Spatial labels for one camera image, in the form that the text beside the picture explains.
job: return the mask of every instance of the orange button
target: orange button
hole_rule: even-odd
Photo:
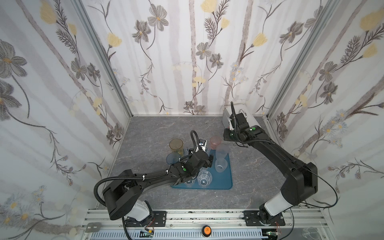
[[[210,227],[205,227],[204,228],[204,233],[207,234],[207,235],[211,234],[211,228]]]

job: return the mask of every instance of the metal corner post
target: metal corner post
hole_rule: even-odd
[[[319,19],[316,22],[315,27],[311,31],[307,41],[305,42],[305,44],[304,44],[303,48],[301,49],[298,57],[296,58],[296,61],[293,64],[293,67],[290,69],[289,73],[287,74],[287,77],[285,78],[285,81],[283,82],[282,86],[280,87],[276,98],[273,100],[273,103],[272,103],[270,110],[268,112],[268,116],[274,115],[275,112],[277,111],[277,108],[279,107],[281,101],[283,100],[284,95],[286,94],[289,87],[291,86],[293,79],[295,78],[297,72],[299,71],[299,69],[303,65],[305,59],[309,55],[313,46],[315,45],[321,32],[323,31],[323,29],[327,25],[333,12],[336,10],[339,2],[340,2],[340,0],[328,0],[327,4],[324,7],[323,12],[320,14]]]
[[[88,16],[88,14],[84,8],[83,3],[81,2],[81,0],[71,0],[71,2],[75,8],[75,11],[76,11],[78,17],[80,18],[80,21],[82,22],[82,24],[83,24],[83,26],[87,32],[88,37],[91,40],[91,43],[92,43],[97,55],[99,56],[104,68],[106,69],[106,72],[107,72],[109,78],[111,79],[111,83],[113,85],[113,88],[115,89],[116,94],[119,97],[120,102],[123,105],[123,108],[124,108],[126,114],[129,117],[132,117],[133,114],[132,114],[131,109],[129,108],[127,101],[126,101],[126,97],[124,96],[124,94],[123,94],[123,92],[119,86],[118,80],[116,79],[115,75],[113,74],[113,70],[112,70],[110,62],[108,60],[108,57],[105,53],[105,50],[104,50],[101,42],[99,41],[99,39],[96,35],[96,32],[92,26],[91,20],[89,19],[89,16]]]

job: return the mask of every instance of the robotic arm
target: robotic arm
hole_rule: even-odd
[[[224,140],[248,144],[264,154],[286,178],[280,192],[262,204],[258,217],[262,224],[271,224],[280,217],[281,212],[298,205],[318,190],[317,168],[313,163],[305,164],[276,144],[259,126],[249,126],[242,113],[234,114],[233,103],[230,121],[234,129],[225,129]],[[107,207],[111,220],[124,216],[134,218],[138,225],[147,226],[154,219],[154,213],[148,202],[138,200],[139,196],[164,184],[177,185],[195,178],[201,167],[211,167],[213,156],[203,150],[206,141],[197,137],[198,147],[192,135],[194,148],[189,155],[172,164],[166,170],[152,173],[134,174],[130,169],[117,177],[100,180],[94,188],[96,199]],[[104,190],[105,202],[98,195],[98,187],[106,181],[112,181]]]
[[[242,113],[232,115],[230,121],[234,129],[225,129],[224,140],[248,144],[266,156],[286,178],[280,192],[262,204],[259,219],[264,224],[273,223],[282,211],[298,205],[318,190],[317,167],[313,163],[305,164],[276,144],[259,126],[249,126]]]

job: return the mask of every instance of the gray marble tabletop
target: gray marble tabletop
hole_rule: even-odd
[[[257,120],[265,129],[264,122]],[[212,136],[222,137],[224,126],[221,117],[133,117],[111,176],[126,169],[134,173],[166,169],[169,141],[180,138],[192,147],[191,130],[209,141]],[[152,209],[245,209],[258,208],[278,193],[285,179],[263,154],[234,142],[221,144],[229,148],[231,189],[174,189],[167,185],[151,189],[139,199],[149,201]]]

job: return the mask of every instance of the red wire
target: red wire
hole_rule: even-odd
[[[277,228],[280,228],[280,234],[281,234],[281,227],[280,227],[279,223],[278,222],[275,222],[275,223],[276,223],[276,231],[277,231]]]

